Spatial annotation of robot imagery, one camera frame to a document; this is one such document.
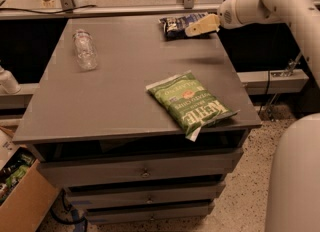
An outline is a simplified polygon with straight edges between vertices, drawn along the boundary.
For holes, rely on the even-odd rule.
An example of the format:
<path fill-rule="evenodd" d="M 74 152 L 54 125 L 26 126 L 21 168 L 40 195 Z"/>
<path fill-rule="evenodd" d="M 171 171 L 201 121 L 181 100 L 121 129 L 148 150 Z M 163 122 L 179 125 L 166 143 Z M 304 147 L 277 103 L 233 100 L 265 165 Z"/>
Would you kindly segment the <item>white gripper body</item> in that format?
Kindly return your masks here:
<path fill-rule="evenodd" d="M 234 29 L 264 22 L 267 9 L 261 0 L 225 0 L 219 6 L 217 14 L 223 28 Z"/>

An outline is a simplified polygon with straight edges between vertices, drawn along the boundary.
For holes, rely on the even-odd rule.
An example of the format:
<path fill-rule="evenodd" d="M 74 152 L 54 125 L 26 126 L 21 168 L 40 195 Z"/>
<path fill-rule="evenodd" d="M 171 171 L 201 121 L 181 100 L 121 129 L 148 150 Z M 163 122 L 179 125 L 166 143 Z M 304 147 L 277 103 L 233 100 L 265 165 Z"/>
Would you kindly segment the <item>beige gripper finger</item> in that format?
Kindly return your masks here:
<path fill-rule="evenodd" d="M 220 19 L 216 14 L 208 14 L 197 22 L 192 23 L 185 29 L 185 34 L 188 37 L 194 37 L 214 31 L 218 31 Z"/>

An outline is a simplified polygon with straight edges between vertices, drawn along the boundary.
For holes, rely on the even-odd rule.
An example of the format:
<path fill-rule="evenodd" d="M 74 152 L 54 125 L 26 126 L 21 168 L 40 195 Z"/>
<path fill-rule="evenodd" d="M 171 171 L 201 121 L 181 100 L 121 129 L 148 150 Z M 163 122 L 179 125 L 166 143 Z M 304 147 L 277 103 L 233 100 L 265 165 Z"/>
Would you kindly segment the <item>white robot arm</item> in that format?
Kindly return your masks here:
<path fill-rule="evenodd" d="M 226 0 L 188 36 L 252 23 L 282 22 L 320 83 L 320 12 L 313 0 Z M 265 232 L 320 232 L 320 114 L 295 121 L 276 148 L 268 189 Z"/>

